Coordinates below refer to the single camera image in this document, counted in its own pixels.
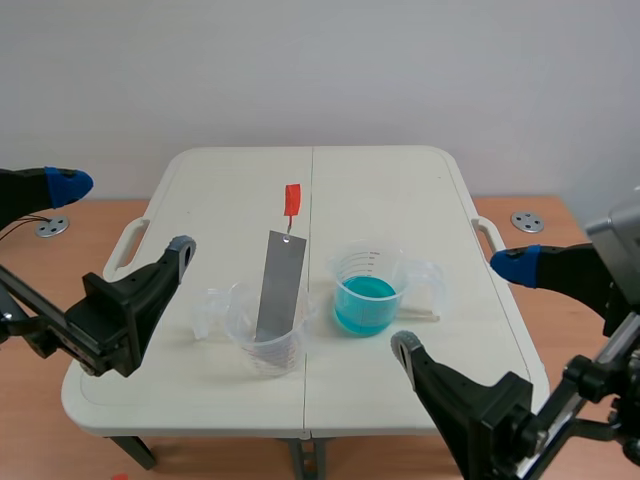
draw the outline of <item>table leg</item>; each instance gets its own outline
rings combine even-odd
[[[139,437],[109,437],[145,470],[156,466],[156,459],[151,450]]]
[[[293,473],[295,480],[326,480],[327,459],[326,443],[330,438],[312,438],[300,440],[299,438],[287,438],[289,452],[293,461]],[[311,446],[310,452],[305,452],[303,445]]]

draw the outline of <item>red tag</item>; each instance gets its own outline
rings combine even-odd
[[[300,184],[287,185],[284,189],[284,214],[295,217],[300,212]]]

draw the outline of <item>blue liquid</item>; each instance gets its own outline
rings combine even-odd
[[[386,298],[396,294],[384,280],[375,277],[352,277],[343,285],[368,298]],[[336,317],[340,324],[358,335],[375,335],[387,328],[396,315],[399,298],[372,301],[358,298],[342,288],[336,291]]]

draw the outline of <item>measuring cup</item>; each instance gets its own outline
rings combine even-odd
[[[301,287],[292,329],[273,340],[258,342],[256,327],[261,291],[262,275],[239,282],[230,290],[208,290],[206,308],[209,316],[193,316],[193,328],[196,337],[203,338],[203,333],[208,331],[203,323],[210,324],[213,317],[221,317],[225,333],[245,353],[250,367],[260,375],[275,377],[304,363],[309,327],[316,311],[309,301],[309,294]]]
[[[352,333],[375,335],[387,328],[405,294],[417,285],[429,287],[431,294],[431,310],[421,313],[442,314],[446,296],[442,269],[407,259],[400,248],[360,240],[346,245],[328,268],[337,284],[336,319]]]

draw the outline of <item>cable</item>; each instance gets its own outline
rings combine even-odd
[[[31,214],[29,214],[29,215],[25,215],[24,217],[20,218],[19,220],[26,220],[26,219],[27,219],[27,217],[28,217],[28,218],[37,218],[38,220],[43,220],[43,221],[45,221],[45,222],[50,222],[50,221],[51,221],[51,219],[50,219],[50,218],[42,217],[42,216],[40,216],[40,215],[31,215]]]
[[[22,221],[20,223],[18,223],[17,225],[15,225],[13,228],[9,229],[9,231],[7,233],[5,233],[4,235],[2,235],[0,237],[0,241],[4,240],[7,235],[9,235],[11,232],[13,232],[14,230],[16,230],[17,228],[20,228],[21,226],[23,226],[26,223],[31,223],[31,222],[41,222],[42,220],[40,220],[39,218],[26,218],[26,219],[21,219]]]

